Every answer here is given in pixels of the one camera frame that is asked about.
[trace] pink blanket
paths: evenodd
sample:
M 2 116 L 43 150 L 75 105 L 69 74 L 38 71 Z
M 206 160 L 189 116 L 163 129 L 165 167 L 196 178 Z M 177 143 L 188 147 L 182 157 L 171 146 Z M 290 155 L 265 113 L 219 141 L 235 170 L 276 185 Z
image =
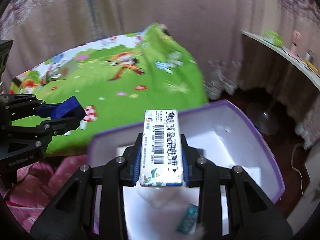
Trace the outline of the pink blanket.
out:
M 18 184 L 2 195 L 26 231 L 30 232 L 44 208 L 86 160 L 87 155 L 67 157 L 56 172 L 49 164 L 39 162 L 17 171 Z

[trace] metal bolt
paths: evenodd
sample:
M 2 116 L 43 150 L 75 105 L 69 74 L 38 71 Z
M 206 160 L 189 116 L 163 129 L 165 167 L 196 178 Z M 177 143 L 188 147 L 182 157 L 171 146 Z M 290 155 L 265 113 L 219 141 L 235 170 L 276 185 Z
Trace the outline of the metal bolt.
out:
M 241 173 L 243 171 L 242 167 L 241 166 L 234 166 L 233 167 L 233 170 L 236 172 L 236 173 Z
M 205 164 L 205 163 L 207 162 L 207 159 L 204 158 L 204 157 L 200 157 L 200 158 L 197 159 L 197 162 L 198 162 L 199 164 Z
M 125 158 L 122 157 L 122 156 L 119 156 L 119 157 L 116 158 L 116 162 L 117 163 L 123 163 L 124 161 L 125 161 Z
M 6 101 L 6 103 L 7 103 L 8 100 L 9 100 L 9 97 L 6 96 L 6 95 L 1 95 L 0 98 L 1 98 L 1 101 Z
M 83 171 L 83 172 L 87 171 L 89 168 L 90 167 L 87 164 L 83 164 L 83 165 L 80 166 L 80 170 Z
M 42 143 L 40 141 L 36 141 L 36 147 L 40 147 Z

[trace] green object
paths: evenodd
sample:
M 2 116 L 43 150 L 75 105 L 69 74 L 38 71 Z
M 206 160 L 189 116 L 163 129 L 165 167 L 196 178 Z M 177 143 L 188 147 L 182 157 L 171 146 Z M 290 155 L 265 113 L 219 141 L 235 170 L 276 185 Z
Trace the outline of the green object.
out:
M 283 40 L 278 33 L 272 31 L 265 31 L 263 33 L 263 39 L 276 47 L 282 47 Z
M 184 215 L 176 231 L 187 236 L 196 224 L 197 217 L 198 207 L 190 204 L 186 214 Z
M 33 68 L 29 73 L 32 82 L 22 82 L 23 87 L 15 91 L 36 94 L 47 104 L 76 96 L 83 107 L 94 109 L 95 116 L 89 122 L 82 121 L 68 135 L 54 136 L 47 149 L 48 156 L 83 154 L 77 147 L 85 147 L 95 133 L 142 121 L 145 110 L 181 110 L 208 102 L 195 60 L 164 35 L 158 24 L 152 24 L 143 33 L 85 44 L 54 59 L 55 63 L 50 61 Z M 49 68 L 68 61 L 76 62 L 71 75 L 41 84 Z M 42 120 L 32 116 L 14 124 L 35 127 Z

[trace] small box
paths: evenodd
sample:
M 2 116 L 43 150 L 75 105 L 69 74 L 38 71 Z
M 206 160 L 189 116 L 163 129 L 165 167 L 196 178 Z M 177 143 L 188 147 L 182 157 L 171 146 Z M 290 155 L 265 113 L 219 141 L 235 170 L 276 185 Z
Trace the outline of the small box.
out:
M 140 185 L 182 186 L 183 166 L 177 110 L 145 112 Z

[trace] curtain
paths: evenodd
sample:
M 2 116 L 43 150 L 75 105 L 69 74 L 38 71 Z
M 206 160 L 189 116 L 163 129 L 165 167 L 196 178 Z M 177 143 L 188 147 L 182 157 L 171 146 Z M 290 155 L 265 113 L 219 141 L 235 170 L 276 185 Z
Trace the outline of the curtain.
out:
M 219 93 L 223 89 L 233 93 L 241 69 L 240 31 L 260 31 L 263 0 L 95 0 L 95 4 L 105 36 L 114 23 L 124 33 L 141 31 L 154 21 L 165 24 L 198 61 L 207 82 L 213 69 L 209 61 L 223 63 Z
M 0 38 L 14 40 L 5 91 L 15 76 L 96 35 L 88 0 L 11 0 L 0 19 Z
M 152 22 L 168 27 L 197 60 L 208 96 L 263 87 L 287 106 L 296 132 L 310 147 L 320 138 L 315 125 L 319 91 L 296 68 L 275 94 L 287 62 L 242 35 L 279 33 L 290 46 L 293 30 L 303 38 L 298 55 L 311 49 L 320 59 L 320 10 L 313 0 L 12 0 L 0 19 L 1 39 L 14 39 L 3 81 L 89 41 L 142 31 Z

